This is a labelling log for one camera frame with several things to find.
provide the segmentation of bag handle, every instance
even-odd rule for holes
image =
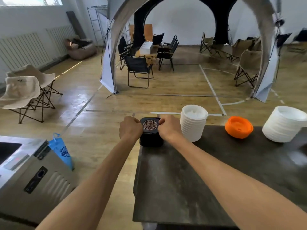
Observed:
[[[59,138],[61,136],[61,134],[59,134],[59,133],[53,133],[53,139],[54,139],[54,141],[56,141],[56,139],[57,138]]]

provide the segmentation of tent arch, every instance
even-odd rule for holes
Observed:
[[[108,0],[108,17],[109,19],[113,19],[114,22],[110,37],[110,61],[106,61],[106,63],[109,62],[110,65],[110,76],[113,80],[114,93],[117,92],[115,83],[116,47],[119,43],[123,28],[129,18],[148,1],[149,0]],[[274,75],[272,76],[272,74],[274,74],[276,70],[278,61],[276,60],[277,48],[275,45],[275,25],[273,19],[273,14],[276,12],[270,0],[243,1],[256,16],[262,39],[261,66],[252,96],[265,101],[274,80]],[[274,61],[269,63],[272,56],[274,56]]]
[[[134,38],[133,46],[139,47],[145,42],[144,25],[149,13],[165,0],[149,0],[134,13]],[[229,43],[228,41],[228,16],[237,0],[199,0],[212,11],[215,18],[217,44]]]

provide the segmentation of orange plastic container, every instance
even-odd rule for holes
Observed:
[[[232,116],[225,124],[225,130],[232,137],[244,139],[253,132],[254,127],[247,119],[238,116]]]

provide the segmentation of blue paper bag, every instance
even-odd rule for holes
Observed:
[[[49,141],[49,147],[61,158],[61,160],[72,170],[73,163],[60,134],[54,133],[53,140]]]

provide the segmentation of brown bean bag sofa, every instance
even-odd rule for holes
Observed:
[[[65,47],[68,51],[68,54],[71,58],[75,59],[75,60],[84,60],[88,57],[93,56],[94,54],[97,53],[97,48],[94,45],[93,41],[91,39],[85,38],[82,39],[82,41],[87,41],[90,44],[87,46],[84,46],[82,48],[78,48],[79,46],[75,43],[72,43],[72,40],[76,38],[76,39],[80,39],[79,36],[74,36],[72,38],[67,38],[64,40],[64,44]]]

